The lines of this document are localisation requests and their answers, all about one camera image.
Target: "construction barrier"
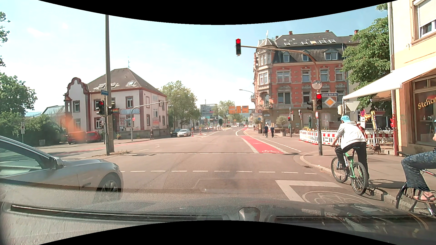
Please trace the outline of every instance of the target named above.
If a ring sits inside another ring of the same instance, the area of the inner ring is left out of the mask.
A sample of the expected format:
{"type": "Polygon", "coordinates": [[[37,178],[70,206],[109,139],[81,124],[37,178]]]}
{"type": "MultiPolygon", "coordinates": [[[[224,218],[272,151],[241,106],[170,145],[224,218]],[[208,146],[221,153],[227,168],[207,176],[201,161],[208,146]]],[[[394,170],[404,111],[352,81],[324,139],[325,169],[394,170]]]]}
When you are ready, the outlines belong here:
{"type": "MultiPolygon", "coordinates": [[[[321,142],[323,145],[331,146],[336,138],[336,130],[322,130],[321,142]]],[[[374,143],[381,146],[393,146],[393,134],[392,133],[373,133],[368,134],[367,146],[372,147],[374,143]]],[[[318,132],[316,130],[300,130],[300,139],[303,142],[318,144],[318,132]]]]}

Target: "bicycle symbol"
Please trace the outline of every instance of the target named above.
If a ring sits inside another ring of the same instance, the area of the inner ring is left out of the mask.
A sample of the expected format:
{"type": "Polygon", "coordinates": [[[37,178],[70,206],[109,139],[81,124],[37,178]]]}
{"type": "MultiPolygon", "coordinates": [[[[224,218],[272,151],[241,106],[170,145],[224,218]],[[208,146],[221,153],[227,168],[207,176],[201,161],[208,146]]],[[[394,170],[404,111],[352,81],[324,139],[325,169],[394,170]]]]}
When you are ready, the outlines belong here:
{"type": "Polygon", "coordinates": [[[263,150],[263,153],[279,153],[278,151],[273,151],[273,150],[263,150]]]}

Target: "sky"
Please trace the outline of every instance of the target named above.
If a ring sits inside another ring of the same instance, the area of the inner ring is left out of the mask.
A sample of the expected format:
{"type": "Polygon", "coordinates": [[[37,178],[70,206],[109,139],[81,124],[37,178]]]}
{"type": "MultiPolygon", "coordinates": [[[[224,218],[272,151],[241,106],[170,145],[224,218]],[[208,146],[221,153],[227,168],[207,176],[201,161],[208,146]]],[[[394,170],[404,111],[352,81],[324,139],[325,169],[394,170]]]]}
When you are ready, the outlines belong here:
{"type": "MultiPolygon", "coordinates": [[[[8,42],[0,47],[6,67],[0,72],[16,75],[34,89],[35,110],[64,104],[73,77],[89,83],[106,72],[105,15],[38,0],[3,2],[1,23],[8,42]]],[[[232,100],[254,108],[254,49],[235,53],[235,39],[257,46],[260,39],[288,34],[330,30],[347,36],[386,17],[375,6],[338,14],[284,22],[245,25],[191,25],[109,17],[110,68],[130,69],[159,89],[180,80],[200,104],[232,100]]]]}

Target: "bicycle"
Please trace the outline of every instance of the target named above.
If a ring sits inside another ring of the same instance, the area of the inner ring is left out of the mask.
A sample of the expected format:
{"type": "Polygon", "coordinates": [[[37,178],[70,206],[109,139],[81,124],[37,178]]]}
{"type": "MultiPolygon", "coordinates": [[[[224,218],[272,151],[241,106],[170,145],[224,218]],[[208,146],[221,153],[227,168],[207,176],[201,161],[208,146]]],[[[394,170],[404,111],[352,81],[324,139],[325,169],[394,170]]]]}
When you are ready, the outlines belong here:
{"type": "Polygon", "coordinates": [[[341,163],[339,162],[338,157],[333,158],[330,168],[333,177],[336,179],[337,182],[344,183],[345,181],[347,181],[348,177],[350,177],[351,186],[353,187],[354,192],[357,195],[362,195],[363,193],[365,193],[366,188],[368,187],[368,173],[361,162],[354,162],[354,154],[357,149],[359,149],[359,147],[353,147],[353,154],[351,156],[346,152],[344,153],[345,166],[347,166],[347,169],[349,171],[345,172],[343,180],[335,174],[335,170],[340,170],[341,167],[341,163]],[[359,172],[362,177],[356,177],[356,172],[359,172]]]}
{"type": "MultiPolygon", "coordinates": [[[[409,154],[403,153],[403,152],[398,152],[401,155],[404,155],[406,157],[409,157],[409,154]]],[[[436,177],[436,174],[423,169],[421,170],[422,173],[427,173],[430,174],[431,176],[436,177]]],[[[415,208],[420,209],[419,206],[423,207],[423,209],[426,209],[430,216],[436,217],[436,203],[426,203],[426,202],[420,202],[416,199],[413,198],[413,196],[417,196],[417,189],[415,188],[409,188],[407,187],[407,183],[404,183],[403,187],[401,187],[400,191],[398,192],[397,196],[396,196],[396,204],[395,204],[395,208],[396,209],[401,209],[401,208],[406,208],[406,211],[409,212],[415,212],[415,213],[421,213],[419,211],[415,211],[415,208]]],[[[434,190],[430,190],[434,195],[436,195],[436,191],[434,190]]]]}

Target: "sandal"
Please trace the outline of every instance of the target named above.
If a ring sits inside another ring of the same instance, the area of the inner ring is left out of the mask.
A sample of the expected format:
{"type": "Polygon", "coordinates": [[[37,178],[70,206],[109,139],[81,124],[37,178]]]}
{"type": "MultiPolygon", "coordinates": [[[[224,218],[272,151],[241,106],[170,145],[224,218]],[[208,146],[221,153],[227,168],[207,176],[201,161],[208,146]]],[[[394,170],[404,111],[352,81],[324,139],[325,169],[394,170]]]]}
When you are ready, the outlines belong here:
{"type": "Polygon", "coordinates": [[[436,201],[436,197],[432,194],[431,196],[426,196],[426,195],[423,195],[423,194],[421,194],[422,193],[422,191],[418,191],[418,195],[417,196],[414,196],[413,197],[413,199],[415,199],[415,200],[417,200],[417,201],[420,201],[420,202],[426,202],[426,203],[435,203],[435,201],[436,201]]]}

